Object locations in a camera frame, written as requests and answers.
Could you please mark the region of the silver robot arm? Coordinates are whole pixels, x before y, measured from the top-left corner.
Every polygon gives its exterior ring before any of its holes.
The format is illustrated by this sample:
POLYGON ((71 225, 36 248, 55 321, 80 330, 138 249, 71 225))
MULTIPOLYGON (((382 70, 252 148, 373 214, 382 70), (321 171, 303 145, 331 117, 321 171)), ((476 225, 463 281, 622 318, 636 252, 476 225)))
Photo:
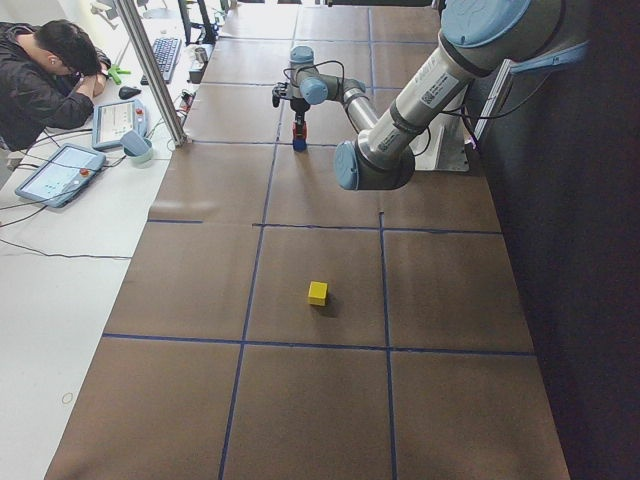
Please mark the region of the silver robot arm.
POLYGON ((588 45, 588 1, 448 1, 441 13, 438 45, 382 116, 362 82, 318 71, 314 52, 290 52, 289 75, 272 90, 274 105, 295 112, 293 147, 306 148, 304 114, 335 101, 357 132, 340 143, 334 172, 345 190, 394 190, 415 171, 411 142, 472 80, 490 75, 503 61, 534 68, 561 68, 583 58, 588 45))

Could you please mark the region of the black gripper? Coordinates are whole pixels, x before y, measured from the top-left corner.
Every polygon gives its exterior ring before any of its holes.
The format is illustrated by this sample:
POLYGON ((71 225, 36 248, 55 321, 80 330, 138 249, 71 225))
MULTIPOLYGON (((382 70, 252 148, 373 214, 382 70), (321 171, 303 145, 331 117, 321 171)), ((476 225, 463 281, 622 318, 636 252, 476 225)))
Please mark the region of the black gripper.
POLYGON ((308 111, 308 102, 303 98, 292 98, 290 100, 290 107, 296 113, 292 124, 292 141, 294 138, 306 141, 306 121, 304 115, 308 111))

